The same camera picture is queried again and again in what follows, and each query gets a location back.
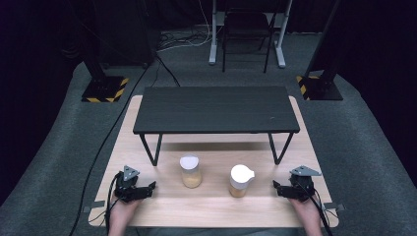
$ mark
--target plastic jar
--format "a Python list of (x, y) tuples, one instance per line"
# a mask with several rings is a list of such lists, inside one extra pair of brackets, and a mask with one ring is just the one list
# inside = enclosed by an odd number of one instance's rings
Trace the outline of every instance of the plastic jar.
[(194, 155), (185, 155), (180, 159), (182, 169), (182, 181), (190, 189), (198, 187), (202, 183), (202, 173), (199, 168), (199, 158)]
[(255, 172), (246, 165), (235, 165), (230, 172), (229, 192), (235, 198), (242, 198), (252, 179), (255, 178)]

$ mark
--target jar lid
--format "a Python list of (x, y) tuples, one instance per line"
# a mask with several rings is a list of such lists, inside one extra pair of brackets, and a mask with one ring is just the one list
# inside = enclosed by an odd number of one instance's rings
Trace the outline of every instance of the jar lid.
[(199, 158), (194, 155), (185, 155), (181, 157), (180, 164), (185, 170), (193, 170), (199, 165)]
[(235, 165), (230, 172), (230, 183), (236, 189), (245, 189), (255, 177), (255, 172), (246, 165)]

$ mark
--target yellow and black tape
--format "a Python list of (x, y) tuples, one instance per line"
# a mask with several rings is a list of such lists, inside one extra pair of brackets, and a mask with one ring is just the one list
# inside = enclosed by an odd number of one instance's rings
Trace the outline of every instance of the yellow and black tape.
[(121, 83), (118, 90), (115, 91), (114, 95), (106, 96), (106, 97), (98, 97), (98, 96), (90, 96), (84, 97), (83, 101), (86, 102), (116, 102), (120, 99), (125, 90), (125, 86), (128, 83), (129, 79), (125, 78)]
[[(309, 79), (319, 79), (319, 77), (309, 77)], [(300, 87), (301, 94), (305, 100), (310, 100), (309, 92), (306, 86), (306, 82), (303, 77), (297, 76), (298, 86)]]

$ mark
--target black table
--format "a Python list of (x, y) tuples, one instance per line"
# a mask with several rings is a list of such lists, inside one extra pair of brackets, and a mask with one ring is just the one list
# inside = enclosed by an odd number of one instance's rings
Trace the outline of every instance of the black table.
[[(273, 160), (279, 164), (298, 132), (285, 87), (145, 88), (133, 129), (153, 166), (157, 166), (163, 134), (266, 133)], [(275, 133), (289, 133), (279, 157), (272, 138)], [(154, 158), (147, 134), (159, 134)]]

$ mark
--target black chair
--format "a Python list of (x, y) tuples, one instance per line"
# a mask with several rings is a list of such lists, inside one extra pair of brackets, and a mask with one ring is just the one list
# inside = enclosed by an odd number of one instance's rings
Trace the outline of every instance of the black chair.
[(260, 40), (261, 50), (268, 39), (268, 51), (264, 66), (267, 71), (270, 44), (273, 35), (275, 16), (280, 0), (226, 0), (223, 27), (223, 68), (226, 67), (227, 43), (229, 40)]

